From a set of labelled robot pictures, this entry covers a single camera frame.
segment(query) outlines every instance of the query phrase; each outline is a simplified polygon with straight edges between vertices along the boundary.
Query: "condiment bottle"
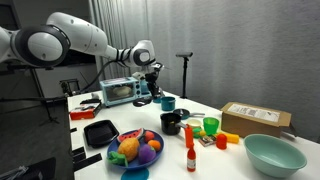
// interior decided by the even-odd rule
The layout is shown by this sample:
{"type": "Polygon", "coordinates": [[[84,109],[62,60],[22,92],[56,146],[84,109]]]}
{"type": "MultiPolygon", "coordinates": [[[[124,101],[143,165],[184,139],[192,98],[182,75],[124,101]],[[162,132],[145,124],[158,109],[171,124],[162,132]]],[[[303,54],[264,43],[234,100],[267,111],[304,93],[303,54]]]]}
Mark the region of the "condiment bottle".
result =
{"type": "Polygon", "coordinates": [[[184,135],[186,139],[186,147],[190,148],[191,144],[193,144],[193,132],[189,124],[187,124],[187,127],[184,128],[184,135]]]}
{"type": "Polygon", "coordinates": [[[189,172],[194,172],[196,170],[196,152],[194,151],[193,146],[194,144],[192,143],[187,156],[187,169],[189,172]]]}

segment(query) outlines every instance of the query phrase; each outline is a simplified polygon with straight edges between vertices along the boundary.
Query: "white table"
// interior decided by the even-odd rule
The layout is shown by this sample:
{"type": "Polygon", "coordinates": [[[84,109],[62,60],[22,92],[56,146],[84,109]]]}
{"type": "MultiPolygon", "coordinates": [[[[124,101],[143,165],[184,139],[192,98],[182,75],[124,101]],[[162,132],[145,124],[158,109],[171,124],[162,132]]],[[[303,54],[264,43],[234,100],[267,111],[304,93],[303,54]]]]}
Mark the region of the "white table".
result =
{"type": "MultiPolygon", "coordinates": [[[[221,119],[221,111],[209,106],[188,100],[181,99],[178,96],[166,93],[166,96],[176,97],[176,108],[185,108],[192,112],[203,112],[207,117],[215,117],[221,119]]],[[[77,107],[82,100],[90,99],[91,94],[83,94],[68,98],[69,110],[77,107]]],[[[143,107],[135,107],[132,103],[126,103],[111,108],[104,108],[100,113],[90,120],[70,120],[70,128],[77,128],[76,132],[71,133],[72,149],[79,147],[85,148],[87,157],[91,157],[101,153],[103,160],[92,164],[75,172],[76,180],[117,180],[121,179],[125,172],[109,164],[106,160],[108,146],[93,149],[87,146],[83,128],[91,123],[109,119],[115,125],[120,134],[127,131],[139,129],[153,130],[159,133],[165,143],[162,155],[150,167],[150,180],[171,180],[171,179],[273,179],[256,170],[247,158],[243,140],[239,144],[228,143],[226,150],[219,150],[216,146],[203,147],[196,139],[195,151],[197,154],[196,171],[190,173],[186,169],[187,151],[184,141],[184,131],[176,136],[165,135],[161,131],[160,114],[164,113],[161,110],[160,104],[151,103],[143,107]]],[[[308,164],[303,169],[293,174],[289,179],[296,180],[311,180],[320,179],[318,175],[320,168],[320,145],[314,142],[302,139],[292,138],[291,135],[282,137],[286,142],[301,150],[308,159],[308,164]]]]}

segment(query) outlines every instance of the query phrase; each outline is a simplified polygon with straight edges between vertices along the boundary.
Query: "blue bowl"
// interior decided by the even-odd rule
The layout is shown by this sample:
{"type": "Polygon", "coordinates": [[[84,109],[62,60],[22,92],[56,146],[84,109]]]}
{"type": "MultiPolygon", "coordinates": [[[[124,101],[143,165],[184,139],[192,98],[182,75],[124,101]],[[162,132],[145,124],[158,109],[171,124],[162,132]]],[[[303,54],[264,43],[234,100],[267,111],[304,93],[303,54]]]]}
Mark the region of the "blue bowl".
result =
{"type": "Polygon", "coordinates": [[[272,177],[289,177],[307,165],[307,158],[298,149],[269,135],[249,135],[244,145],[253,166],[272,177]]]}
{"type": "MultiPolygon", "coordinates": [[[[126,133],[124,133],[124,134],[130,134],[130,133],[132,133],[132,132],[134,132],[134,131],[135,131],[135,130],[129,131],[129,132],[126,132],[126,133]]],[[[140,164],[140,163],[139,163],[139,160],[138,160],[138,157],[136,157],[134,160],[132,160],[131,162],[129,162],[128,167],[126,167],[126,166],[120,166],[120,165],[114,165],[114,164],[113,164],[114,166],[119,167],[119,168],[122,168],[122,169],[126,169],[126,170],[137,170],[137,169],[142,169],[142,168],[145,168],[145,167],[148,167],[148,166],[152,165],[153,163],[155,163],[155,162],[160,158],[160,155],[161,155],[162,150],[163,150],[163,148],[164,148],[164,141],[163,141],[162,137],[161,137],[158,133],[156,133],[156,132],[154,132],[154,131],[151,131],[151,130],[147,130],[147,131],[152,132],[152,133],[154,134],[154,140],[159,141],[160,144],[161,144],[161,148],[160,148],[160,150],[157,152],[156,157],[155,157],[152,161],[150,161],[150,162],[148,162],[148,163],[145,163],[145,164],[140,164]]],[[[139,141],[139,142],[140,142],[140,146],[143,145],[143,144],[145,144],[143,140],[141,140],[141,141],[139,141]]],[[[112,141],[112,143],[110,144],[110,146],[109,146],[109,148],[108,148],[108,150],[107,150],[107,158],[109,157],[109,152],[110,152],[110,151],[115,151],[115,152],[118,151],[119,145],[120,145],[120,143],[118,142],[117,139],[114,139],[114,140],[112,141]]]]}

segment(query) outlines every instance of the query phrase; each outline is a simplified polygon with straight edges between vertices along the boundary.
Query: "toy fruit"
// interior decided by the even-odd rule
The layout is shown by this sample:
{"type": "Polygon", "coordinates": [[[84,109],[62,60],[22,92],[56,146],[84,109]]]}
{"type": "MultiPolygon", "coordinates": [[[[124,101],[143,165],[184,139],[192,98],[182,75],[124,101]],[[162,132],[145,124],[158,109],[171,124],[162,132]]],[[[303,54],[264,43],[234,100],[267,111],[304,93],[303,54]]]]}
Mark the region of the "toy fruit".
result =
{"type": "Polygon", "coordinates": [[[140,143],[137,138],[127,138],[122,141],[118,148],[119,154],[124,154],[127,161],[132,161],[138,155],[140,143]]]}
{"type": "Polygon", "coordinates": [[[145,164],[152,161],[156,157],[156,151],[148,144],[144,144],[139,150],[139,163],[145,164]]]}
{"type": "Polygon", "coordinates": [[[148,142],[150,140],[154,139],[154,134],[151,131],[146,131],[146,133],[144,134],[144,142],[148,142]]]}
{"type": "Polygon", "coordinates": [[[140,139],[143,134],[145,133],[145,130],[143,128],[140,128],[130,134],[122,134],[122,135],[119,135],[117,137],[117,140],[119,143],[121,143],[122,141],[124,141],[125,139],[127,138],[137,138],[137,139],[140,139]]]}
{"type": "Polygon", "coordinates": [[[193,133],[193,137],[194,138],[200,138],[200,132],[201,132],[201,128],[193,128],[192,129],[192,133],[193,133]]]}
{"type": "Polygon", "coordinates": [[[156,151],[160,151],[160,149],[161,149],[161,144],[160,144],[160,142],[157,141],[157,140],[150,140],[150,141],[148,142],[148,144],[149,144],[151,147],[153,147],[154,150],[156,150],[156,151]]]}
{"type": "Polygon", "coordinates": [[[115,151],[109,152],[108,161],[111,164],[116,164],[121,166],[125,165],[126,167],[128,167],[128,161],[127,161],[126,155],[119,154],[115,151]]]}
{"type": "Polygon", "coordinates": [[[205,135],[206,135],[206,131],[201,130],[200,133],[199,133],[199,135],[200,135],[201,137],[205,136],[205,135]]]}

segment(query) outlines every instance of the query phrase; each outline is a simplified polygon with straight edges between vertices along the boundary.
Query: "teal mug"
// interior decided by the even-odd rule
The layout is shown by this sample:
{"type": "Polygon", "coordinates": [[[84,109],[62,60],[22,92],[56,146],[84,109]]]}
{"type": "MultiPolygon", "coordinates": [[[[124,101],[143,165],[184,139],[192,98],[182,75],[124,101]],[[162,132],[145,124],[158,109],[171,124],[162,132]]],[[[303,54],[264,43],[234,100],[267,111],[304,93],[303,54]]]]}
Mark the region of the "teal mug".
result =
{"type": "Polygon", "coordinates": [[[165,96],[161,98],[162,111],[173,111],[176,107],[176,98],[165,96]]]}

